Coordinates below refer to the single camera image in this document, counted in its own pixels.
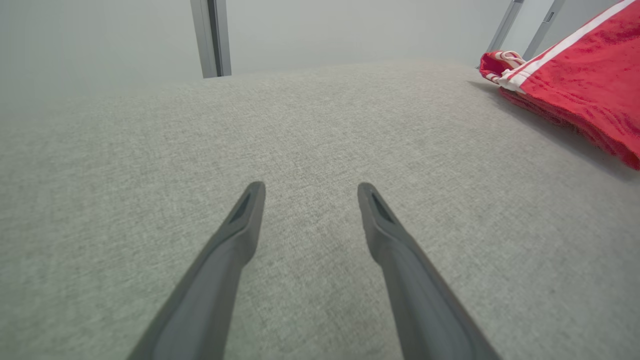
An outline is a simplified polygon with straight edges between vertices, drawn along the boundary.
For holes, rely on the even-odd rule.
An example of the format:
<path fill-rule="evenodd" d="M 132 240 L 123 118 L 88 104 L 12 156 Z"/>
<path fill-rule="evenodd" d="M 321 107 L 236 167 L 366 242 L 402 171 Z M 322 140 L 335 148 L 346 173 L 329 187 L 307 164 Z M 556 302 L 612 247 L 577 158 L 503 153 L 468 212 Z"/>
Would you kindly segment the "grey partition post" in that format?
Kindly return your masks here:
<path fill-rule="evenodd" d="M 542 18 L 540 26 L 535 32 L 535 35 L 532 37 L 528 48 L 526 48 L 526 51 L 524 52 L 524 55 L 522 55 L 522 58 L 524 60 L 531 60 L 537 54 L 542 41 L 544 40 L 547 32 L 550 30 L 554 19 L 557 18 L 557 15 L 562 9 L 565 2 L 566 0 L 553 0 L 553 2 L 550 3 L 550 7 L 548 8 L 544 18 Z"/>
<path fill-rule="evenodd" d="M 227 0 L 190 0 L 190 8 L 202 76 L 231 76 Z"/>
<path fill-rule="evenodd" d="M 499 51 L 502 48 L 524 2 L 525 0 L 510 0 L 509 6 L 503 14 L 503 18 L 487 47 L 487 53 Z"/>

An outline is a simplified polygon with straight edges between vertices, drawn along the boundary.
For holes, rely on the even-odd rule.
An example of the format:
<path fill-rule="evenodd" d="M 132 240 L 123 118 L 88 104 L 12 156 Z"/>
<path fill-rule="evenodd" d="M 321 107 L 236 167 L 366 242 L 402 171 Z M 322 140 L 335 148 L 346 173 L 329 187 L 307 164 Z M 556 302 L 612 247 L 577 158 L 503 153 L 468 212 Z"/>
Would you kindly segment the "red and white Bulls jersey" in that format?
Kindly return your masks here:
<path fill-rule="evenodd" d="M 482 55 L 500 94 L 640 171 L 640 0 L 620 0 L 531 60 Z"/>

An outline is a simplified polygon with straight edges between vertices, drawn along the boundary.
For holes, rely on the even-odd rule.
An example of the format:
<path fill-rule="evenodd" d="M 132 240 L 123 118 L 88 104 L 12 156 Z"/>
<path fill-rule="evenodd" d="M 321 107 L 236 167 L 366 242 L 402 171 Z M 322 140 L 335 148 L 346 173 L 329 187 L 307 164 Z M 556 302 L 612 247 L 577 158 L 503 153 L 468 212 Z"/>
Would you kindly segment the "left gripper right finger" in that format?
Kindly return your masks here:
<path fill-rule="evenodd" d="M 502 360 L 371 183 L 358 185 L 358 203 L 404 360 Z"/>

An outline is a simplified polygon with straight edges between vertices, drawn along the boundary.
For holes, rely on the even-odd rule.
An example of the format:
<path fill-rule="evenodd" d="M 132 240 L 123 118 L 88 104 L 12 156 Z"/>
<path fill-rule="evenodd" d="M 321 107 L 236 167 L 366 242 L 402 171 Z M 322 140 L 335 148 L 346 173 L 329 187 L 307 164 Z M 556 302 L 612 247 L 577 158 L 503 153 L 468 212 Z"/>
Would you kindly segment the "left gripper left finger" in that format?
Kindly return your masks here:
<path fill-rule="evenodd" d="M 243 268 L 258 248 L 266 186 L 247 185 L 127 360 L 223 360 Z"/>

